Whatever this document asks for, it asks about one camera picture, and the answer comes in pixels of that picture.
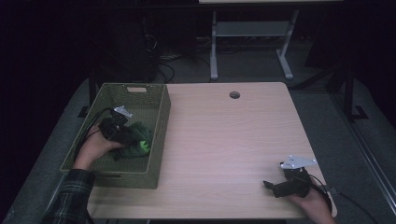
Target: plaid sleeve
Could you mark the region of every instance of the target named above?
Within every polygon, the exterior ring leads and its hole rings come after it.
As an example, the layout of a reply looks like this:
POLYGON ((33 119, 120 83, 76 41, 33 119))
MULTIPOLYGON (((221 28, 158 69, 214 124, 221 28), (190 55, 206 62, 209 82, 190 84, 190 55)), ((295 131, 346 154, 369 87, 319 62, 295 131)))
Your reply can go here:
POLYGON ((93 181, 94 174, 89 171, 69 171, 55 202, 46 211, 41 223, 85 223, 93 181))

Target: human hand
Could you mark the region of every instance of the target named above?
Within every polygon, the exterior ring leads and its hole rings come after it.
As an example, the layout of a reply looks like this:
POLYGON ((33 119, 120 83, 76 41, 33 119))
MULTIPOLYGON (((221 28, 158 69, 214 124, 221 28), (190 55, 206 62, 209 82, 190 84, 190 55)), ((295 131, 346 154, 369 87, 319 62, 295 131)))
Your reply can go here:
POLYGON ((84 145, 79 150, 73 169, 89 170, 94 161, 117 147, 123 147, 123 145, 108 141, 103 137, 97 125, 92 126, 84 145))
POLYGON ((297 204, 305 211, 306 215, 317 224, 335 224, 332 213, 323 199, 322 195, 316 190, 310 188, 308 194, 301 198, 298 195, 290 195, 286 197, 291 202, 297 204))

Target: plastic crate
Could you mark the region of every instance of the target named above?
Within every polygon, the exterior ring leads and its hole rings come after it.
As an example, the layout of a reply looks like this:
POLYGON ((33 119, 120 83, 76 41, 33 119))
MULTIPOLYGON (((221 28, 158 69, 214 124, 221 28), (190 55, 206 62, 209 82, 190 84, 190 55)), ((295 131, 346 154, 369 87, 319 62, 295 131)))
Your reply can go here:
MULTIPOLYGON (((72 169, 78 141, 83 137, 84 131, 94 116, 105 107, 122 105, 133 114, 125 124, 126 126, 141 121, 144 126, 154 131, 151 151, 147 157, 118 161, 115 161, 112 155, 107 153, 92 165, 92 171, 96 174, 95 186, 156 189, 160 177, 163 144, 171 106, 166 85, 162 84, 105 83, 99 90, 78 136, 64 160, 61 171, 68 172, 72 169)), ((109 116, 109 113, 105 112, 97 122, 109 116)))

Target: wooden table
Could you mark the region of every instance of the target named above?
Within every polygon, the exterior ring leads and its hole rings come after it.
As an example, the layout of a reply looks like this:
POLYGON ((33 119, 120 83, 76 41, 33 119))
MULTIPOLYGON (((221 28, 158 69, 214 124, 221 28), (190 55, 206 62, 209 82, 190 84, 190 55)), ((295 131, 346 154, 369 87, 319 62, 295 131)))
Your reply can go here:
MULTIPOLYGON (((279 163, 289 154, 315 157, 283 83, 171 84, 168 90, 172 106, 158 188, 95 187, 92 217, 304 217, 262 183, 285 181, 279 163), (231 98, 232 91, 240 98, 231 98)), ((317 165, 307 170, 323 180, 317 165)))

